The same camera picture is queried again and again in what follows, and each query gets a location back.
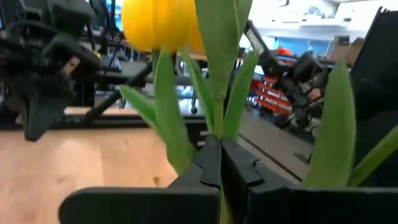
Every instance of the wooden table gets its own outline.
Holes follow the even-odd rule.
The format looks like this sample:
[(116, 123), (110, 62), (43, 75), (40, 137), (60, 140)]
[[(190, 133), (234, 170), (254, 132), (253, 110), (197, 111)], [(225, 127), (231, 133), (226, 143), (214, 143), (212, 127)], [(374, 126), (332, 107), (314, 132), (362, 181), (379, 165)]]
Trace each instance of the wooden table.
[[(105, 113), (137, 112), (113, 108)], [(166, 187), (176, 177), (163, 142), (148, 128), (48, 131), (37, 142), (24, 141), (22, 131), (0, 131), (2, 223), (59, 223), (60, 203), (78, 189)]]

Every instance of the green leaf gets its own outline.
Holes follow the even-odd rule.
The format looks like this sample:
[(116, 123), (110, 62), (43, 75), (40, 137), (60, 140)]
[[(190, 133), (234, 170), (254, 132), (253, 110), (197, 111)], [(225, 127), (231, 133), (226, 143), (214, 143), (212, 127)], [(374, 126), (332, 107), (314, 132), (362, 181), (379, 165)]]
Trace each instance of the green leaf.
[(198, 25), (208, 60), (213, 99), (226, 96), (238, 55), (239, 31), (235, 0), (195, 0)]
[(224, 137), (236, 139), (239, 136), (244, 103), (247, 100), (254, 69), (259, 60), (257, 50), (249, 53), (234, 80), (224, 119)]
[(156, 120), (154, 101), (127, 85), (120, 86), (120, 94), (139, 112), (143, 120), (156, 131), (159, 137), (163, 138)]
[(353, 174), (349, 177), (349, 186), (358, 186), (395, 150), (398, 149), (398, 126), (387, 134), (375, 148), (354, 168)]
[(159, 55), (155, 76), (155, 114), (167, 146), (167, 159), (177, 173), (182, 174), (195, 157), (196, 150), (188, 138), (178, 106), (173, 61), (166, 50)]
[(250, 13), (250, 8), (252, 5), (252, 0), (236, 0), (236, 5), (238, 9), (238, 21), (239, 21), (239, 39), (241, 38), (246, 23), (248, 23), (248, 17)]
[(187, 64), (193, 87), (197, 92), (200, 105), (203, 112), (205, 113), (207, 128), (209, 129), (209, 131), (212, 131), (214, 122), (214, 104), (211, 100), (211, 95), (207, 87), (207, 83), (201, 75), (201, 70), (198, 64), (190, 58), (189, 51), (187, 49), (182, 50), (182, 57), (184, 59), (184, 62)]
[(344, 187), (353, 169), (354, 99), (348, 70), (340, 61), (330, 73), (319, 136), (305, 187)]

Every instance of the tulip flower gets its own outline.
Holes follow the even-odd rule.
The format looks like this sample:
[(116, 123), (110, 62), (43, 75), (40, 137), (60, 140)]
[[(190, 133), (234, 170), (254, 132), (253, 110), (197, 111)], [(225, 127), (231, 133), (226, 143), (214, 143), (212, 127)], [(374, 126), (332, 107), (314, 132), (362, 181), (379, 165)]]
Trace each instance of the tulip flower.
[(137, 50), (192, 46), (203, 54), (194, 0), (125, 0), (121, 11), (124, 34)]

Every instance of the computer monitor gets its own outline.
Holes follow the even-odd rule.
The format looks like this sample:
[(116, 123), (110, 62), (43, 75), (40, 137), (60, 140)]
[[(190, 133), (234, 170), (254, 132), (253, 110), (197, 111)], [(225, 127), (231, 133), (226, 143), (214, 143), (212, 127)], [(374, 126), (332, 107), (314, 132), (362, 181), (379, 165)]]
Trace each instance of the computer monitor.
[[(119, 29), (120, 32), (123, 32), (122, 17), (121, 17), (123, 2), (124, 0), (115, 0), (115, 6), (114, 6), (114, 24)], [(111, 14), (112, 0), (106, 0), (106, 7), (108, 8), (109, 13)]]

